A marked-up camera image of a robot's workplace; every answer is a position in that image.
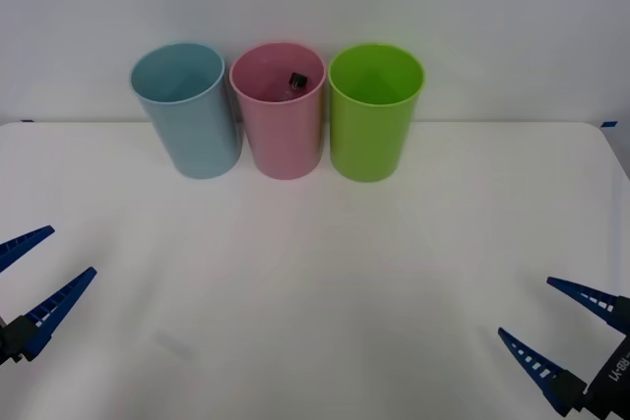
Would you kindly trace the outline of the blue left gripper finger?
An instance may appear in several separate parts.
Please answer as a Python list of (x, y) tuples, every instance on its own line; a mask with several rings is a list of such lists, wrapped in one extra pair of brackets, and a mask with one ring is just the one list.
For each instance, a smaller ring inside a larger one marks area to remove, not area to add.
[(30, 362), (39, 355), (96, 275), (95, 268), (87, 268), (43, 302), (16, 318), (21, 322), (22, 359)]
[(40, 227), (0, 244), (0, 271), (3, 272), (36, 245), (55, 232), (51, 225)]

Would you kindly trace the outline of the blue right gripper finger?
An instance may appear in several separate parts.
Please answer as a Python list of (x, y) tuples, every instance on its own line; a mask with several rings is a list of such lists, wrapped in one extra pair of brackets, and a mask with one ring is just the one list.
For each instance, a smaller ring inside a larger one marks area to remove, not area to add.
[(578, 404), (587, 388), (584, 381), (523, 344), (503, 328), (498, 329), (498, 335), (556, 413), (566, 417), (572, 409), (580, 409)]
[(614, 296), (589, 286), (571, 282), (565, 279), (549, 277), (546, 283), (596, 315), (628, 315), (629, 299), (624, 296)]

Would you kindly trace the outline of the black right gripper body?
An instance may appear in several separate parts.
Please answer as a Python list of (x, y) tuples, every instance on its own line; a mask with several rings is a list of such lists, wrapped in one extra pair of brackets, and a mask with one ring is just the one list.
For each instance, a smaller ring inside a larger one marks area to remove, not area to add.
[(629, 333), (587, 386), (570, 373), (572, 393), (569, 409), (587, 409), (597, 419), (614, 413), (621, 419), (629, 418)]

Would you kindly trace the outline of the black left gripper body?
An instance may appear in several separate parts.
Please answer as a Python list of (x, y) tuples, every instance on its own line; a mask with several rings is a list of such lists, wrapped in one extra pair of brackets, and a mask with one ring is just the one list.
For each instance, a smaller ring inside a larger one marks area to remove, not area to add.
[(19, 319), (10, 324), (1, 321), (1, 360), (3, 365), (9, 360), (18, 363), (22, 359), (22, 329)]

